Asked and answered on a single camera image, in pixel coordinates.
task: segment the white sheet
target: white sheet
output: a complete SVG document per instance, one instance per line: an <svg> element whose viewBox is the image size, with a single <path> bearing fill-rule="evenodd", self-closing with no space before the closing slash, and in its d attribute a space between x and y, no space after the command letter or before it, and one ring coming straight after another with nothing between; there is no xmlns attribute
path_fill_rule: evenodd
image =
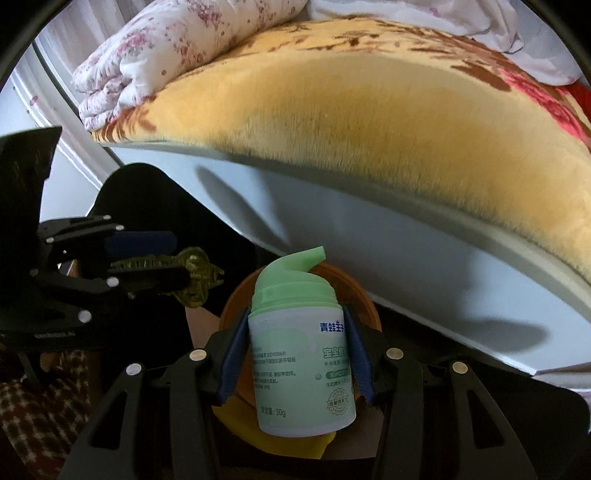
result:
<svg viewBox="0 0 591 480"><path fill-rule="evenodd" d="M307 10L313 20L368 14L470 37L548 85L583 76L558 35L521 0L309 0Z"/></svg>

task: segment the orange bowl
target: orange bowl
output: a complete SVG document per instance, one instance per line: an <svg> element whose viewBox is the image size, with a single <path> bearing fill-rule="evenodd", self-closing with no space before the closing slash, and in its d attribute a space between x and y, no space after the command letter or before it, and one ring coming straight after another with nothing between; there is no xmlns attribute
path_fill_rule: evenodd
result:
<svg viewBox="0 0 591 480"><path fill-rule="evenodd" d="M261 268L250 274L234 290L223 309L220 330L228 328L236 320L240 309L244 307L250 308L252 296L255 292L256 279L262 270ZM341 305L352 305L361 323L376 330L382 330L382 324L379 321L378 311L375 309L374 303L367 292L355 280L342 270L325 262L317 265L310 272L327 280L334 288L339 303ZM246 353L246 358L242 364L242 371L236 386L236 396L255 407L255 387L252 379L250 350ZM359 398L359 393L355 392L355 399L357 398Z"/></svg>

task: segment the green nozzle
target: green nozzle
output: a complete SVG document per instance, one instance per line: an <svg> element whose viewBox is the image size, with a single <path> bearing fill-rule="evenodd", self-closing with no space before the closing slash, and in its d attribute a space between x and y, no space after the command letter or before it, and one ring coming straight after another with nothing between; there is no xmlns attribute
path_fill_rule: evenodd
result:
<svg viewBox="0 0 591 480"><path fill-rule="evenodd" d="M326 258L324 247L279 258L256 280L250 317L298 307L340 308L335 290L324 278L308 273Z"/></svg>

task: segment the yellow plush blanket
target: yellow plush blanket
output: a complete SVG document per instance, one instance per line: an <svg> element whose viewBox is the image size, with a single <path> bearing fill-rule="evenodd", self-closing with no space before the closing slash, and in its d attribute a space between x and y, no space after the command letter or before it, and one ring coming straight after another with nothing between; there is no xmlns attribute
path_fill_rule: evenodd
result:
<svg viewBox="0 0 591 480"><path fill-rule="evenodd" d="M591 281L590 127L565 90L474 41L353 18L260 33L95 138L182 142L416 193Z"/></svg>

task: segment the plaid fabric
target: plaid fabric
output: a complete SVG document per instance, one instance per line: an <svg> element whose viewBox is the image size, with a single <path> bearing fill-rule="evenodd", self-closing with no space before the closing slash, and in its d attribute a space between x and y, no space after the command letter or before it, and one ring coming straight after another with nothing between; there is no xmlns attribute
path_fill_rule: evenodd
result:
<svg viewBox="0 0 591 480"><path fill-rule="evenodd" d="M7 352L0 351L0 369L0 426L4 434L35 479L57 478L90 417L86 354L63 353L54 368L55 380L43 392L30 391L17 380L19 370Z"/></svg>

